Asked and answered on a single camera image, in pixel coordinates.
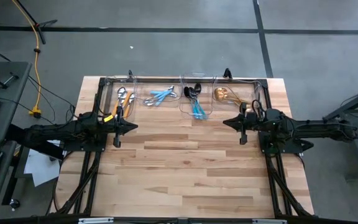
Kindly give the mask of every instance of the wooden table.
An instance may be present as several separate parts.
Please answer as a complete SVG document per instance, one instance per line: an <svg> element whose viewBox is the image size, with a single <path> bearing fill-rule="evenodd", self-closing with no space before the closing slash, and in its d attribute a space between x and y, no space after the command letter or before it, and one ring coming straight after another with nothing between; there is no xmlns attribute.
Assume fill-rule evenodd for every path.
<svg viewBox="0 0 358 224"><path fill-rule="evenodd" d="M99 79L84 77L77 114L92 110ZM267 81L272 107L291 116L283 79ZM148 85L151 86L138 87L138 94L153 88L152 83ZM252 85L249 89L244 85L231 87L242 92L249 91ZM119 149L112 146L113 135L109 136L102 153L92 216L273 217L266 163L257 133L248 131L249 142L241 146L239 134L222 124L222 120L237 114L238 109L214 107L210 119L201 121L185 118L178 107L145 107L137 101L128 120L139 127L121 138ZM57 184L58 207L78 185L83 156L84 152L74 152L62 166ZM301 161L284 154L283 165L288 188L313 213ZM284 211L282 193L277 193Z"/></svg>

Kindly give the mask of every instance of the white paper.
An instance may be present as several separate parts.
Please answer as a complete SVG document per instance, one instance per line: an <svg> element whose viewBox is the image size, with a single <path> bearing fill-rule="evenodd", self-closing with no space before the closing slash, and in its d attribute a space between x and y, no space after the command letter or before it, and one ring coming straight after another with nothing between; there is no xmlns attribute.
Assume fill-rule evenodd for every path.
<svg viewBox="0 0 358 224"><path fill-rule="evenodd" d="M49 141L53 144L59 144L60 141ZM30 149L27 162L24 167L25 174L32 174L34 186L45 183L59 176L60 165L59 161L55 159L51 161L49 156L41 154L33 149Z"/></svg>

